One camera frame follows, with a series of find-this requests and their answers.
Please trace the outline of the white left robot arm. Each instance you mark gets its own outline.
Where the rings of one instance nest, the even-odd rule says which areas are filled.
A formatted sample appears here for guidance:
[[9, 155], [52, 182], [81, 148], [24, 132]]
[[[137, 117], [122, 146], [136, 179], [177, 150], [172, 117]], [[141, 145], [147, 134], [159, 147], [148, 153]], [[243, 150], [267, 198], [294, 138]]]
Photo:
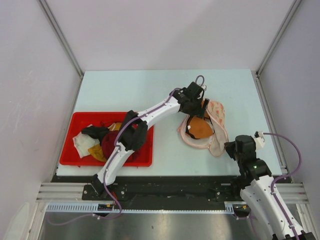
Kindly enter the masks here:
[[157, 122], [179, 112], [191, 117], [204, 117], [209, 104], [209, 100], [204, 98], [206, 88], [203, 82], [198, 84], [193, 81], [188, 87], [173, 89], [166, 99], [149, 109], [128, 111], [115, 138], [114, 150], [102, 169], [91, 179], [93, 194], [100, 200], [110, 196], [109, 185], [115, 182], [126, 160], [143, 147], [148, 130]]

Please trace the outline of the orange bra with black trim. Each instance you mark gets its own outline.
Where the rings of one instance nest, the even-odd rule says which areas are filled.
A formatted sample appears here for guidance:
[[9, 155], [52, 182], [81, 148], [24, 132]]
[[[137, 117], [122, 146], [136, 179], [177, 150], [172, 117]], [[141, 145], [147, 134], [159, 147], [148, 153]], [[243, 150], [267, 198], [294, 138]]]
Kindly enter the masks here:
[[205, 113], [203, 118], [196, 116], [188, 117], [186, 120], [185, 133], [195, 140], [213, 136], [215, 130], [209, 114]]

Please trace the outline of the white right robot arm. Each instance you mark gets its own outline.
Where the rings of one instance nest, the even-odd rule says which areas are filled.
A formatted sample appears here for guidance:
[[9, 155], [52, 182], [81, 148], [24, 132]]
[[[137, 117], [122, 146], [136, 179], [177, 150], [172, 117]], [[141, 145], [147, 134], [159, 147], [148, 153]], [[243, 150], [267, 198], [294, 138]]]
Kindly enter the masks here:
[[265, 145], [265, 136], [265, 132], [257, 131], [254, 136], [238, 135], [234, 141], [224, 143], [240, 173], [230, 184], [230, 194], [235, 200], [246, 202], [271, 239], [314, 240], [315, 235], [298, 223], [276, 187], [277, 181], [291, 174], [273, 177], [267, 163], [257, 157], [257, 150]]

